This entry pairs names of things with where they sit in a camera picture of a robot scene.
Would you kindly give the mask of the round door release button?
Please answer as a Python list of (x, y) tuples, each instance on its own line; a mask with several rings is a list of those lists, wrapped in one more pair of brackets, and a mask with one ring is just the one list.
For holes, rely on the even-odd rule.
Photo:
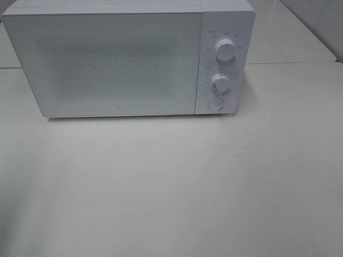
[(219, 111), (223, 108), (224, 101), (223, 99), (220, 99), (220, 98), (213, 98), (208, 102), (207, 106), (212, 111)]

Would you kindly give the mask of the white microwave knob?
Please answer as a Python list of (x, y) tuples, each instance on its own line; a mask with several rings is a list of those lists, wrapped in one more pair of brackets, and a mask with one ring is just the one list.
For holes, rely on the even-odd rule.
[(227, 62), (235, 57), (236, 43), (233, 39), (220, 39), (215, 44), (215, 55), (219, 61)]
[(230, 76), (224, 73), (218, 73), (211, 77), (211, 88), (214, 92), (224, 93), (230, 89)]

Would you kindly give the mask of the white microwave door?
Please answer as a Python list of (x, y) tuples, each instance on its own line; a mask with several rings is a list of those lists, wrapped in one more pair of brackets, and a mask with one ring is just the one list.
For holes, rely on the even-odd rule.
[(202, 15), (5, 16), (45, 117), (191, 114)]

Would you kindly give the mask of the white microwave oven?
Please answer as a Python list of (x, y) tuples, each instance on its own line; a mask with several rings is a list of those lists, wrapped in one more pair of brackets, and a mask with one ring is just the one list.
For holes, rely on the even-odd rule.
[(247, 1), (16, 1), (2, 21), (43, 116), (232, 114)]

